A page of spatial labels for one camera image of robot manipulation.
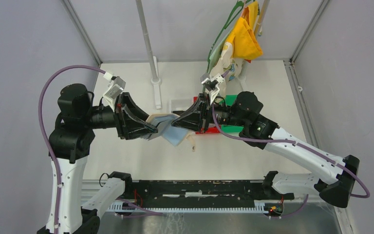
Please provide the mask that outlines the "tan leather card holder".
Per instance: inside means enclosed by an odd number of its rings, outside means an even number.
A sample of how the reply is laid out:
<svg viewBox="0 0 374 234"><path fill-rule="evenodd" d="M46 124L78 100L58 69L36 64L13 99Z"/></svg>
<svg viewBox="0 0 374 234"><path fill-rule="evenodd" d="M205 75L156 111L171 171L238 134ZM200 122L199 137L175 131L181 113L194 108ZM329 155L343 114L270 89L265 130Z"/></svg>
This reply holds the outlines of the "tan leather card holder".
<svg viewBox="0 0 374 234"><path fill-rule="evenodd" d="M195 152L196 142L191 131L171 125L172 121L176 120L178 117L179 115L174 113L150 115L146 122L156 127L158 133L142 136L141 138L153 140L157 137L162 137L174 147L180 145L184 140L188 140L191 144L191 150Z"/></svg>

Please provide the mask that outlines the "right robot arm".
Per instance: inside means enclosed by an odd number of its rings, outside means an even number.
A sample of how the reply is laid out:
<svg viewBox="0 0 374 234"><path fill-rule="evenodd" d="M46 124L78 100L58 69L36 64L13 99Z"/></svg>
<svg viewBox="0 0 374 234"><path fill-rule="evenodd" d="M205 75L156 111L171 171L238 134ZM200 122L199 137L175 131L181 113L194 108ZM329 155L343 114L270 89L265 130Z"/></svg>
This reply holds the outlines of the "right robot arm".
<svg viewBox="0 0 374 234"><path fill-rule="evenodd" d="M278 154L305 168L305 174L270 171L262 194L274 199L279 194L317 195L323 201L346 208L359 182L360 161L353 155L336 156L314 147L261 114L263 104L249 91L240 92L231 105L216 104L208 94L199 94L192 106L172 122L173 127L204 133L210 124L239 126L237 140Z"/></svg>

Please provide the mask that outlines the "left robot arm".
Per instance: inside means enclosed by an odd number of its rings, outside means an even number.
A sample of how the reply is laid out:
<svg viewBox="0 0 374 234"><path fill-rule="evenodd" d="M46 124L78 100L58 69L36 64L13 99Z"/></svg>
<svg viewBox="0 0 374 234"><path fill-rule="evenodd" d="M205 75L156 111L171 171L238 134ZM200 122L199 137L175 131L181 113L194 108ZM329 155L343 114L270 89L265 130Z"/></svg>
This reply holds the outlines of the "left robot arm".
<svg viewBox="0 0 374 234"><path fill-rule="evenodd" d="M132 140L157 133L128 92L113 106L93 106L93 93L76 83L64 87L58 98L60 113L46 137L52 158L53 194L47 224L41 234L95 234L109 206L134 192L128 173L112 172L105 185L86 203L81 202L83 174L96 129L115 128L120 139Z"/></svg>

